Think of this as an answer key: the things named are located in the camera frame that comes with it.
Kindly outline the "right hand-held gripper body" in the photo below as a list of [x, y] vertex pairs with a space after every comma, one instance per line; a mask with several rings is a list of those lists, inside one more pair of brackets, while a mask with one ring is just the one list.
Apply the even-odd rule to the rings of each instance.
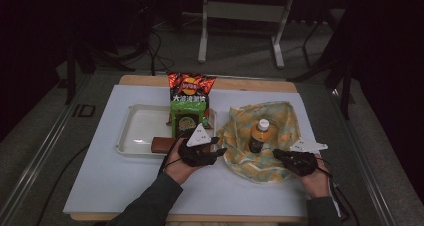
[[318, 169], [316, 153], [327, 148], [326, 144], [300, 138], [283, 152], [283, 165], [298, 176], [310, 175]]

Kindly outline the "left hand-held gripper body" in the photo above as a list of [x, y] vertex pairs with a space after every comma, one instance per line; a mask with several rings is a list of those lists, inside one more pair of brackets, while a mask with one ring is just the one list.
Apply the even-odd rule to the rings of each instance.
[[181, 160], [191, 167], [213, 165], [215, 156], [210, 151], [212, 142], [203, 125], [198, 124], [178, 149]]

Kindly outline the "orange patterned cloth bag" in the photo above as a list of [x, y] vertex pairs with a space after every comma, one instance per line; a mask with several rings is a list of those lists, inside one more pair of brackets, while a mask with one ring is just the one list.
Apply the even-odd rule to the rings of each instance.
[[[261, 119], [270, 123], [268, 135], [258, 153], [249, 149], [251, 132]], [[301, 132], [294, 107], [287, 101], [231, 107], [228, 121], [217, 132], [218, 146], [226, 148], [227, 166], [237, 175], [255, 183], [281, 183], [289, 171], [274, 158], [273, 151], [288, 151]]]

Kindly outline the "orange drink bottle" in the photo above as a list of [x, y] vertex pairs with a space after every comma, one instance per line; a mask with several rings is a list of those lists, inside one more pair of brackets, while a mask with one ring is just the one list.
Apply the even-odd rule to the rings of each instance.
[[260, 119], [251, 129], [250, 140], [248, 143], [252, 153], [260, 153], [264, 143], [270, 137], [270, 123], [267, 119]]

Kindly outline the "brown box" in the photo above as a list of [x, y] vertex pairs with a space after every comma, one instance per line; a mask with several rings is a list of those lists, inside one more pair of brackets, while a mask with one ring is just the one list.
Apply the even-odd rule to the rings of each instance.
[[167, 153], [175, 141], [175, 138], [154, 137], [151, 143], [151, 152]]

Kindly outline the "green box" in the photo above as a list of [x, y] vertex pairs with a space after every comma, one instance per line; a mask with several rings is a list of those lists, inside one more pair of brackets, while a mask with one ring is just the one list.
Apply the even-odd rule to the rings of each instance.
[[201, 124], [210, 127], [208, 108], [205, 102], [172, 101], [170, 104], [172, 134], [177, 137]]

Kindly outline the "red black chips bag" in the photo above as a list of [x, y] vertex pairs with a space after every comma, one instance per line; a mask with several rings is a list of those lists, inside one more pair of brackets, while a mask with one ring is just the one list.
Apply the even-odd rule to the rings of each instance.
[[214, 76], [197, 73], [167, 73], [172, 109], [189, 110], [198, 114], [198, 121], [208, 129], [209, 93], [215, 83]]

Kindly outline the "white plastic tray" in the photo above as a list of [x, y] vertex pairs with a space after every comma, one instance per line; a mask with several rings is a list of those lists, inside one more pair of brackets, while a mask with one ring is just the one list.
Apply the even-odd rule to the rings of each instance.
[[[170, 112], [169, 106], [130, 106], [116, 150], [125, 156], [164, 156], [166, 153], [152, 153], [151, 143], [154, 137], [176, 138], [172, 134]], [[211, 111], [210, 128], [205, 129], [211, 137], [216, 134], [215, 118], [216, 113]]]

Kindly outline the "person's left hand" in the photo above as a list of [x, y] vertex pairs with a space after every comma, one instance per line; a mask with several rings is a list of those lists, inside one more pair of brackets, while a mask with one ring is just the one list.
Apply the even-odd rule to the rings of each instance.
[[182, 185], [197, 170], [198, 167], [191, 167], [180, 159], [176, 148], [171, 152], [164, 168], [164, 172], [179, 185]]

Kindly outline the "person's right hand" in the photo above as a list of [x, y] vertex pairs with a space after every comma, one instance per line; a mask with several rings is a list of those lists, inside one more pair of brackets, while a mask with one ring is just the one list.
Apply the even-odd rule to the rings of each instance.
[[330, 196], [328, 169], [319, 154], [316, 154], [318, 168], [310, 175], [300, 177], [306, 193], [310, 198], [322, 198]]

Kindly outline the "black stand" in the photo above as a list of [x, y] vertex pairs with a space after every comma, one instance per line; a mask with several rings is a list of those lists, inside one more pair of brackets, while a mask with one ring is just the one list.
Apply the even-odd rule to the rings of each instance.
[[334, 91], [339, 84], [342, 84], [340, 110], [346, 119], [349, 119], [348, 104], [355, 60], [354, 43], [352, 25], [341, 19], [322, 55], [312, 68], [299, 76], [288, 78], [289, 82], [302, 82], [324, 71], [329, 71], [324, 80], [324, 86]]
[[60, 85], [67, 89], [67, 99], [65, 101], [66, 105], [70, 104], [76, 95], [76, 63], [79, 63], [82, 69], [86, 70], [88, 73], [92, 73], [95, 70], [91, 54], [119, 70], [133, 72], [132, 68], [124, 66], [117, 59], [114, 59], [105, 52], [96, 49], [89, 43], [77, 39], [70, 39], [66, 43], [67, 78], [60, 81]]

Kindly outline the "white metal stand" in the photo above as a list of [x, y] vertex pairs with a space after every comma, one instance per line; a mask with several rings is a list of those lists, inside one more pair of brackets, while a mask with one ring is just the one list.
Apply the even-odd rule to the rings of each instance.
[[207, 57], [208, 19], [235, 19], [277, 23], [279, 28], [271, 37], [271, 43], [276, 67], [279, 69], [284, 68], [285, 63], [280, 41], [288, 22], [293, 1], [294, 0], [286, 0], [284, 6], [272, 6], [203, 0], [202, 31], [198, 52], [198, 62], [204, 63]]

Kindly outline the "metal rail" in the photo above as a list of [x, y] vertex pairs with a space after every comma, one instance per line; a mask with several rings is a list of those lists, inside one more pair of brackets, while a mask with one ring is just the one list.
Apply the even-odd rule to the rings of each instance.
[[37, 151], [28, 161], [28, 164], [17, 179], [13, 190], [0, 208], [0, 226], [8, 226], [13, 220], [18, 208], [35, 182], [49, 154], [54, 149], [71, 112], [76, 108], [76, 100], [90, 80], [90, 75], [83, 75], [81, 77], [77, 83], [75, 95], [69, 103], [62, 106], [61, 111], [54, 120], [54, 124], [49, 128], [48, 134], [43, 138], [42, 143], [37, 146]]
[[361, 173], [368, 195], [380, 222], [383, 226], [396, 226], [393, 214], [388, 207], [387, 200], [381, 191], [381, 187], [379, 186], [371, 163], [366, 156], [365, 142], [360, 139], [360, 134], [355, 128], [352, 118], [346, 119], [344, 114], [341, 112], [341, 94], [334, 89], [329, 91], [329, 95], [333, 105], [336, 107], [336, 112], [341, 117], [342, 126], [349, 136], [351, 152], [353, 153], [357, 168]]

